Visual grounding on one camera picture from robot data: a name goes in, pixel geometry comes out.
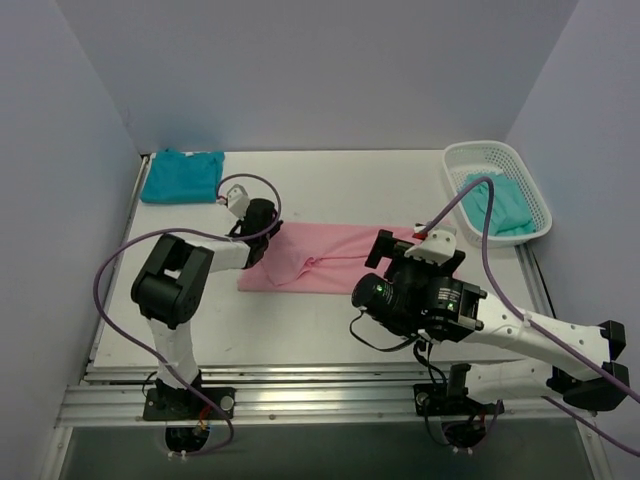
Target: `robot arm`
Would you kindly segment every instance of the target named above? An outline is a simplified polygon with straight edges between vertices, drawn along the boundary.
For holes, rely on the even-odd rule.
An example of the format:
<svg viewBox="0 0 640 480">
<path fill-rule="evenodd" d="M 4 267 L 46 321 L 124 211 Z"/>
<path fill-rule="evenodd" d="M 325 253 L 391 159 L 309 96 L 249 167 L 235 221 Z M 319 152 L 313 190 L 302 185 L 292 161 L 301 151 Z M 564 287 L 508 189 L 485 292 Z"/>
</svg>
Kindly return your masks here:
<svg viewBox="0 0 640 480">
<path fill-rule="evenodd" d="M 478 286 L 453 278 L 464 260 L 455 230 L 439 227 L 413 244 L 381 230 L 366 265 L 391 258 L 384 278 L 368 274 L 356 285 L 352 304 L 398 336 L 430 343 L 482 343 L 504 348 L 524 360 L 494 365 L 453 365 L 441 401 L 461 398 L 479 404 L 497 399 L 560 397 L 577 408 L 608 411 L 625 394 L 578 359 L 538 333 L 529 321 L 553 332 L 613 376 L 629 384 L 625 366 L 615 363 L 625 347 L 624 326 L 613 321 L 580 326 L 521 310 L 525 322 Z"/>
<path fill-rule="evenodd" d="M 233 241 L 233 237 L 252 235 L 268 228 L 276 211 L 269 200 L 250 199 L 240 185 L 229 190 L 226 204 L 238 218 L 229 241 L 186 242 L 165 234 L 156 243 L 131 289 L 132 300 L 149 322 L 156 350 L 196 388 L 201 378 L 193 354 L 190 320 L 200 304 L 208 275 L 254 266 L 282 223 L 256 239 Z M 156 386 L 159 395 L 169 401 L 188 404 L 188 392 L 165 365 L 158 366 Z"/>
</svg>

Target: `white basket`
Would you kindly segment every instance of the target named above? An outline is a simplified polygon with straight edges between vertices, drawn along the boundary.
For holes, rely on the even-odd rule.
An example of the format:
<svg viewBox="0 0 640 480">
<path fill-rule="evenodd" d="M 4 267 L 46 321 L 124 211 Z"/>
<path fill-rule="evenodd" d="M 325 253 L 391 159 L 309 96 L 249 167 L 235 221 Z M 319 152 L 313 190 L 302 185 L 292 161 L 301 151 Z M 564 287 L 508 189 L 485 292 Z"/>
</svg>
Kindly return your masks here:
<svg viewBox="0 0 640 480">
<path fill-rule="evenodd" d="M 536 231 L 528 235 L 511 237 L 489 236 L 489 248 L 520 245 L 532 238 L 545 235 L 551 228 L 551 213 L 540 195 L 540 191 L 531 178 L 524 162 L 513 148 L 500 142 L 481 141 L 464 142 L 449 145 L 443 154 L 445 185 L 449 198 L 453 198 L 465 185 L 468 175 L 476 173 L 503 173 L 507 178 L 515 180 L 522 190 L 533 215 Z M 482 232 L 469 221 L 462 203 L 454 208 L 455 216 L 470 243 L 480 246 Z"/>
</svg>

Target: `white tabletop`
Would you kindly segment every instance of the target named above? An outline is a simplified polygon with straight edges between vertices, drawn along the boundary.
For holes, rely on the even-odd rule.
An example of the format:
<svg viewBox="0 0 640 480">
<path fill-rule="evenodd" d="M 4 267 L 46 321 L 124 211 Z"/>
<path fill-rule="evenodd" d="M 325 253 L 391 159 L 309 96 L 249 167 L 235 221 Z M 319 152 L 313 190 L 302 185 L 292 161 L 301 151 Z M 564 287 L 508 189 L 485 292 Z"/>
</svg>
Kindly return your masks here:
<svg viewBox="0 0 640 480">
<path fill-rule="evenodd" d="M 224 174 L 249 172 L 276 185 L 284 221 L 412 226 L 433 218 L 447 203 L 441 177 L 441 151 L 255 152 L 228 153 Z M 252 197 L 267 196 L 254 180 L 241 182 Z M 457 222 L 453 215 L 449 220 Z M 150 206 L 139 203 L 129 237 L 167 227 L 225 234 L 234 217 L 216 205 Z M 467 258 L 459 278 L 493 291 L 482 270 L 480 251 L 458 232 Z M 125 252 L 113 282 L 109 315 L 129 333 L 152 343 L 146 320 L 130 299 L 131 285 L 155 240 Z M 490 252 L 493 272 L 507 295 L 532 309 L 515 249 Z M 329 365 L 412 362 L 411 349 L 379 353 L 348 331 L 356 315 L 347 295 L 238 292 L 238 271 L 209 277 L 191 321 L 195 355 L 201 366 Z M 391 346 L 399 339 L 364 317 L 357 331 L 371 343 Z M 482 345 L 445 343 L 434 349 L 439 361 L 518 358 Z M 151 367 L 155 359 L 105 327 L 94 367 Z"/>
</svg>

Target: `pink towel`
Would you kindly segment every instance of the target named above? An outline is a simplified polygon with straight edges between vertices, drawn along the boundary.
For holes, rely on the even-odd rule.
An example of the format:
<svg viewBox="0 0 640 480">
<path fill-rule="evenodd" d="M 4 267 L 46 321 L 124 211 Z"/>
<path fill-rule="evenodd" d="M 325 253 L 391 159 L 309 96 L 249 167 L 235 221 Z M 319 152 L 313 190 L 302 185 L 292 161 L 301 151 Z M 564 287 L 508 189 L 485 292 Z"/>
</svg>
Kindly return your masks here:
<svg viewBox="0 0 640 480">
<path fill-rule="evenodd" d="M 263 259 L 242 273 L 238 290 L 350 295 L 358 280 L 373 271 L 364 262 L 381 228 L 417 242 L 412 228 L 285 222 Z M 382 276 L 389 262 L 382 259 L 375 272 Z"/>
</svg>

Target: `teal towel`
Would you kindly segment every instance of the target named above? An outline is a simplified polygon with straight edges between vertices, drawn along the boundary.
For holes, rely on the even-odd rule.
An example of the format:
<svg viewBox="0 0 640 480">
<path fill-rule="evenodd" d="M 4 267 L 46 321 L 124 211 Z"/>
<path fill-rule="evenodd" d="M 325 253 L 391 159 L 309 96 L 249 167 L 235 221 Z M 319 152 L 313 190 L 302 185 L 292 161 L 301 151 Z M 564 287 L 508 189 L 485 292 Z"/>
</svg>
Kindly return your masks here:
<svg viewBox="0 0 640 480">
<path fill-rule="evenodd" d="M 213 203 L 222 178 L 224 152 L 185 155 L 158 152 L 140 194 L 145 203 Z"/>
<path fill-rule="evenodd" d="M 536 225 L 518 182 L 507 178 L 503 174 L 479 173 L 469 175 L 464 186 L 484 176 L 491 178 L 495 186 L 489 235 L 511 237 L 534 233 Z M 462 199 L 462 206 L 471 221 L 471 225 L 481 232 L 487 213 L 488 199 L 489 187 L 486 183 L 481 183 Z"/>
</svg>

